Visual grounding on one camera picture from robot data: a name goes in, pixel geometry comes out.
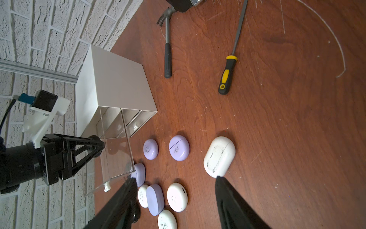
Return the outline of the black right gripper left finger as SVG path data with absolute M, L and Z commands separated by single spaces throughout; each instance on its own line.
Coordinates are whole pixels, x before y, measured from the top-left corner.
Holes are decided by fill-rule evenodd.
M 130 229 L 141 216 L 135 178 L 127 179 L 86 229 Z

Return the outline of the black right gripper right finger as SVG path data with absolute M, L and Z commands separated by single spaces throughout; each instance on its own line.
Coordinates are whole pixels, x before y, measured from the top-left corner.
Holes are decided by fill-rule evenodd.
M 223 229 L 270 228 L 226 178 L 216 178 L 215 195 Z

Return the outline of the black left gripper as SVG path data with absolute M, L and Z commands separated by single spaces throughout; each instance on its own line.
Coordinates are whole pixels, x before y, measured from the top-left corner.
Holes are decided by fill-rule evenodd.
M 43 179 L 48 186 L 60 179 L 67 180 L 77 174 L 93 158 L 101 154 L 105 143 L 96 135 L 89 138 L 47 134 L 41 146 L 35 148 L 32 142 L 26 144 L 30 156 L 30 179 Z M 87 154 L 76 161 L 83 152 Z

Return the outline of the clear acrylic drawer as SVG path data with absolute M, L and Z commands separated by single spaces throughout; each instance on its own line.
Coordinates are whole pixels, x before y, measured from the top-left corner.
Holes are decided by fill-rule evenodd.
M 135 172 L 129 135 L 120 108 L 98 107 L 85 127 L 82 137 L 97 136 L 104 149 L 87 165 L 94 168 L 93 181 L 88 182 L 86 196 L 109 192 Z

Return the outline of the white drawer cabinet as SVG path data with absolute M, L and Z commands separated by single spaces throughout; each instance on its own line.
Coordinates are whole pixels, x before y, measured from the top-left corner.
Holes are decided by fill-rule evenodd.
M 124 117 L 132 137 L 157 108 L 141 64 L 89 46 L 75 86 L 77 136 L 107 135 Z

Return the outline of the white oblong earphone case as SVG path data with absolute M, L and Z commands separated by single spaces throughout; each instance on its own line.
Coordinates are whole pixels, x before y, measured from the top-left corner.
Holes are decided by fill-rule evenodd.
M 224 136 L 216 137 L 204 158 L 204 168 L 207 174 L 213 178 L 223 177 L 228 171 L 236 149 L 233 142 Z

